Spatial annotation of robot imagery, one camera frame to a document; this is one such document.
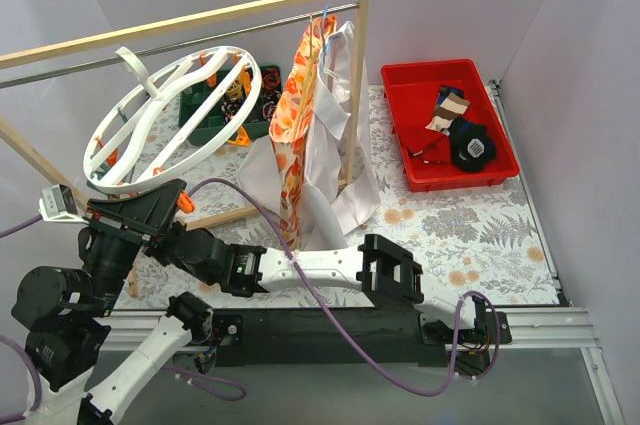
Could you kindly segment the teal clothes clip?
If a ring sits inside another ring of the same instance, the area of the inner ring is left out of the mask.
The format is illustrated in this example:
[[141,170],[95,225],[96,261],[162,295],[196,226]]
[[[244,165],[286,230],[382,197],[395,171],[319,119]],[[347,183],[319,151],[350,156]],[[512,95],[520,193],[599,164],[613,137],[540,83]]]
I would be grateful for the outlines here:
[[111,168],[117,163],[117,161],[118,161],[118,150],[115,149],[105,159],[105,161],[100,164],[99,167],[97,167],[95,170],[91,172],[91,177],[102,178],[111,170]]

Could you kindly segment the red sock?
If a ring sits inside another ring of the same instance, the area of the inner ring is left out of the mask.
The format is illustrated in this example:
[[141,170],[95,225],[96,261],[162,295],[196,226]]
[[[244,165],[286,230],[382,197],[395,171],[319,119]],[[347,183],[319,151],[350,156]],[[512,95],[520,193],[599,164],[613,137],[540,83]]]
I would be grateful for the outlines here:
[[422,126],[400,127],[397,133],[410,157],[424,164],[450,162],[450,140],[446,134]]

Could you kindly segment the black sock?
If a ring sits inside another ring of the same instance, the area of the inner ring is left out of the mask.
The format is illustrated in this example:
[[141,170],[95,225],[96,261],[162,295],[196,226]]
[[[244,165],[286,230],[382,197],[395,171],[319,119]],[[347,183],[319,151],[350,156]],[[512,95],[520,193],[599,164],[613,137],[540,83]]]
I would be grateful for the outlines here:
[[448,132],[451,162],[458,169],[479,173],[496,158],[497,148],[488,136],[486,126],[457,117]]
[[446,100],[459,105],[468,106],[469,101],[465,99],[464,91],[454,87],[441,86],[436,104],[441,106]]

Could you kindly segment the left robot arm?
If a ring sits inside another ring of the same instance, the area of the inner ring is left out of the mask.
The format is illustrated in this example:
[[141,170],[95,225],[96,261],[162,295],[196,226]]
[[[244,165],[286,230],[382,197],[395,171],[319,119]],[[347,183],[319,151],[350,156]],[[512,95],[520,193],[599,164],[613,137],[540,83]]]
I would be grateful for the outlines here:
[[143,248],[154,249],[174,226],[186,183],[170,180],[132,198],[91,200],[80,214],[70,187],[42,190],[43,220],[80,223],[80,268],[38,266],[21,280],[12,316],[28,335],[22,356],[32,382],[27,424],[116,424],[133,399],[182,347],[205,343],[213,310],[184,292],[150,334],[107,379],[85,389],[111,328],[111,315]]

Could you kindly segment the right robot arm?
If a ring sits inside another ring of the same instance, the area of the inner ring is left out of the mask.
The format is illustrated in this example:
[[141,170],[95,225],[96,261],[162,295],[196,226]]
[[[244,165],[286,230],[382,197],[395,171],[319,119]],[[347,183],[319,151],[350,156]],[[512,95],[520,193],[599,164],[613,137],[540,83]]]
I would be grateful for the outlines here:
[[413,254],[379,235],[362,244],[325,251],[295,251],[227,244],[206,229],[186,230],[174,223],[144,251],[163,266],[173,265],[206,285],[236,297],[303,288],[347,288],[365,294],[377,309],[412,309],[440,321],[464,342],[475,342],[489,329],[486,314],[424,274]]

